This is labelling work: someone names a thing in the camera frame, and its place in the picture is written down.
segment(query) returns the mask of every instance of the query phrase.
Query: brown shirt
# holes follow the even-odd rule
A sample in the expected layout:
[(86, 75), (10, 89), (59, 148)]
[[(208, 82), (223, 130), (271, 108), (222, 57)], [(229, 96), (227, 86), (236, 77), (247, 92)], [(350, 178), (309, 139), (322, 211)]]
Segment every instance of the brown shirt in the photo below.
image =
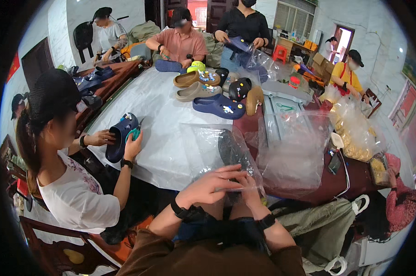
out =
[(147, 229), (137, 235), (133, 251), (117, 276), (134, 275), (278, 275), (304, 276), (301, 250), (284, 248), (271, 256), (246, 246), (222, 249), (214, 240), (179, 243)]
[(208, 54), (204, 35), (193, 28), (188, 35), (179, 34), (176, 29), (167, 29), (152, 38), (170, 51), (170, 58), (173, 61), (181, 63), (187, 59), (187, 54), (193, 57)]

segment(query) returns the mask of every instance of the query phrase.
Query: mobile phone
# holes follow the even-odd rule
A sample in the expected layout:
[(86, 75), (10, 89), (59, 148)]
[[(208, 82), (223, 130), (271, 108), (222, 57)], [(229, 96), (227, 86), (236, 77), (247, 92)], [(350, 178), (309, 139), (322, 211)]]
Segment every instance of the mobile phone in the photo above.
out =
[(334, 156), (332, 156), (328, 169), (333, 175), (336, 175), (338, 172), (338, 169), (340, 168), (340, 165), (341, 165), (340, 158), (338, 157), (338, 154), (335, 153)]

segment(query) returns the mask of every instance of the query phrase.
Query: grey t-shirt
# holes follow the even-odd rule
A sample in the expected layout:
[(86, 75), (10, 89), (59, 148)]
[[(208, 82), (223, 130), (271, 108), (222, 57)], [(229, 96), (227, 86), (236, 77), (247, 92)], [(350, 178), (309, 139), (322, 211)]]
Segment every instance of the grey t-shirt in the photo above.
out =
[[(119, 40), (119, 37), (121, 35), (124, 35), (125, 32), (123, 31), (122, 25), (119, 22), (110, 21), (110, 26), (107, 28), (100, 28), (99, 29), (99, 42), (100, 42), (100, 48), (98, 50), (101, 50), (102, 53), (105, 53), (110, 49), (112, 46), (114, 46), (117, 41)], [(120, 56), (120, 53), (117, 55), (111, 56), (109, 59), (115, 59), (116, 57)]]

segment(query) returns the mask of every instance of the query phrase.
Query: red apron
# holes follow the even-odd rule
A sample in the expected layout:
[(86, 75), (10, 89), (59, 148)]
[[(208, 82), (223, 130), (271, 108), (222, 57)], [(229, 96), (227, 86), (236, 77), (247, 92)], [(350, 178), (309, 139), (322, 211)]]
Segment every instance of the red apron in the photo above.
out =
[[(343, 78), (345, 71), (346, 71), (346, 63), (344, 63), (344, 68), (343, 68), (343, 72), (341, 72), (340, 79)], [(352, 85), (352, 71), (350, 71), (350, 85)], [(340, 94), (342, 96), (348, 95), (350, 93), (349, 90), (344, 91), (344, 89), (341, 86), (337, 85), (336, 83), (334, 83), (334, 87), (338, 88), (338, 91), (340, 91)]]

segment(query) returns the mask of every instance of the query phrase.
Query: yellow shirt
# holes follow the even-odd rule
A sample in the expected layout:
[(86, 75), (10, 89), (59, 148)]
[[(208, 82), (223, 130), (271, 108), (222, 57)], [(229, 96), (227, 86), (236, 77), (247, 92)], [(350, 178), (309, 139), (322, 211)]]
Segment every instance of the yellow shirt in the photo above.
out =
[[(346, 69), (344, 71), (343, 77), (341, 78), (343, 81), (351, 84), (356, 91), (361, 92), (363, 91), (363, 87), (361, 86), (357, 75), (352, 71), (352, 83), (350, 83), (350, 74), (349, 74), (349, 66), (346, 65)], [(339, 78), (341, 76), (341, 72), (343, 72), (344, 69), (344, 62), (337, 62), (334, 66), (334, 70), (332, 70), (332, 75)]]

